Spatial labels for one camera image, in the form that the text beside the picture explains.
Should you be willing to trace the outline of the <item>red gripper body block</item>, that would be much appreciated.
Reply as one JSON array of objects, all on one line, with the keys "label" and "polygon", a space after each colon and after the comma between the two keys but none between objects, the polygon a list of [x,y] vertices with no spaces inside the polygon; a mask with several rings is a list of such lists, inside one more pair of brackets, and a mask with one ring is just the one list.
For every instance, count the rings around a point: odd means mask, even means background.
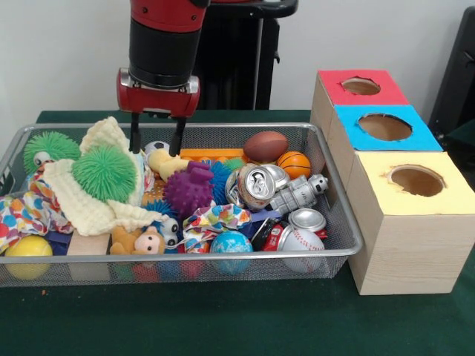
[{"label": "red gripper body block", "polygon": [[144,85],[121,67],[117,74],[117,103],[129,113],[167,113],[171,117],[194,115],[200,98],[200,81],[191,76],[183,86],[159,89]]}]

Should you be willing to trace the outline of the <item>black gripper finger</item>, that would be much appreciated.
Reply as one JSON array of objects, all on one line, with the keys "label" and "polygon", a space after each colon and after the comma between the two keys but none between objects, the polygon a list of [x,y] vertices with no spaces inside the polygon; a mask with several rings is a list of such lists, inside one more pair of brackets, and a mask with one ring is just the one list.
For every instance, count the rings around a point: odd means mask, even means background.
[{"label": "black gripper finger", "polygon": [[177,156],[180,153],[182,140],[183,140],[183,132],[186,126],[185,117],[177,117],[176,121],[177,121],[176,128],[171,138],[170,148],[169,148],[169,154],[171,156]]},{"label": "black gripper finger", "polygon": [[140,113],[131,113],[131,134],[129,141],[129,151],[140,152],[141,133],[140,133]]}]

